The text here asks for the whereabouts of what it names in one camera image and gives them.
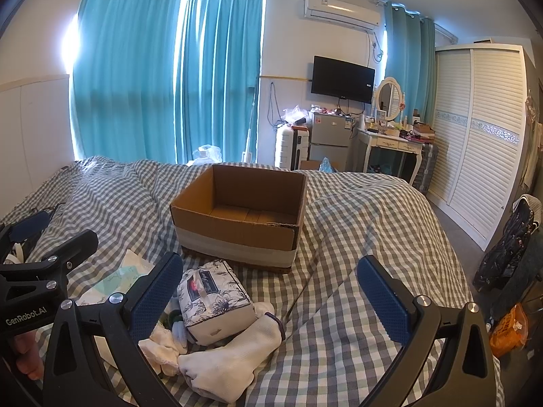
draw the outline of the bed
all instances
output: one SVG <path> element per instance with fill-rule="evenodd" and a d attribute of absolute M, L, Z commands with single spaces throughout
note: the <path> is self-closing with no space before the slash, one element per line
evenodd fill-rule
<path fill-rule="evenodd" d="M 69 275 L 69 294 L 77 299 L 114 271 L 127 249 L 152 263 L 167 251 L 180 252 L 169 203 L 203 169 L 93 157 L 57 172 L 3 221 L 14 222 L 32 209 L 65 202 L 30 260 L 83 229 L 97 233 L 97 253 Z M 355 266 L 360 257 L 373 254 L 413 294 L 426 294 L 442 306 L 460 308 L 471 294 L 426 199 L 405 181 L 386 175 L 304 172 L 306 217 L 292 271 L 275 274 L 233 267 L 254 301 L 275 306 L 287 337 L 258 369 L 245 402 L 269 407 L 358 406 L 400 350 L 359 289 Z M 204 262 L 195 254 L 184 258 L 186 268 Z M 37 332 L 42 355 L 49 331 L 45 327 Z M 436 341 L 408 402 L 422 394 L 441 345 Z M 116 389 L 129 400 L 120 373 L 106 367 Z M 496 381 L 496 405 L 502 406 L 498 376 Z M 182 377 L 164 383 L 181 405 L 219 405 L 192 392 Z"/>

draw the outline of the wall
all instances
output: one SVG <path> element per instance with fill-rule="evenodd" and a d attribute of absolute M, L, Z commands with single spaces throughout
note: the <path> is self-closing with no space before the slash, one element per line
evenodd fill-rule
<path fill-rule="evenodd" d="M 0 38 L 0 84 L 66 73 L 61 44 L 81 0 L 25 0 Z"/>
<path fill-rule="evenodd" d="M 491 38 L 494 43 L 498 44 L 517 44 L 524 47 L 526 54 L 531 59 L 531 62 L 536 65 L 536 58 L 534 56 L 534 49 L 529 38 L 522 37 L 465 37 L 458 40 L 458 44 L 470 44 L 476 41 L 483 41 Z"/>
<path fill-rule="evenodd" d="M 381 6 L 376 7 L 369 0 L 339 0 L 365 8 L 377 10 L 385 15 Z M 305 0 L 267 0 L 264 19 L 264 38 L 262 50 L 261 75 L 287 76 L 310 79 L 313 73 L 315 55 L 341 59 L 355 64 L 368 65 L 377 69 L 376 83 L 381 81 L 381 65 L 373 59 L 373 49 L 369 43 L 375 41 L 373 35 L 335 24 L 324 23 L 304 18 Z M 382 29 L 377 33 L 382 45 Z M 285 108 L 299 105 L 309 110 L 311 104 L 335 108 L 337 99 L 311 93 L 311 83 L 262 78 L 259 102 L 259 135 L 257 160 L 263 164 L 274 163 L 275 130 L 270 123 L 279 119 L 273 98 L 273 114 L 269 107 L 270 83 L 275 85 L 279 112 Z M 341 108 L 347 110 L 347 101 L 341 101 Z M 359 113 L 362 104 L 350 103 L 350 111 Z"/>
<path fill-rule="evenodd" d="M 74 160 L 68 75 L 0 84 L 0 218 Z"/>

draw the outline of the air conditioner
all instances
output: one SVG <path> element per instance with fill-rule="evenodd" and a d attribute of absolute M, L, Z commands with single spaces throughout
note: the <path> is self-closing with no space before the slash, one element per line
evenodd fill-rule
<path fill-rule="evenodd" d="M 373 32 L 381 25 L 381 14 L 337 0 L 306 0 L 305 17 Z"/>

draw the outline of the orange bag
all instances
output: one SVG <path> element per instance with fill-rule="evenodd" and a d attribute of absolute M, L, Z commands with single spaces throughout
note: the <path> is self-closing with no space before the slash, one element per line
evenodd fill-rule
<path fill-rule="evenodd" d="M 492 354 L 499 358 L 517 346 L 524 346 L 528 338 L 528 318 L 520 303 L 500 320 L 490 336 Z"/>

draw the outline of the wall-mounted tv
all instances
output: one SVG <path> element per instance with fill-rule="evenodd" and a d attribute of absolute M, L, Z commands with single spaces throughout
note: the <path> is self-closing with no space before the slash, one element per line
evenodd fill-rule
<path fill-rule="evenodd" d="M 363 65 L 316 56 L 311 93 L 371 103 L 375 70 Z"/>

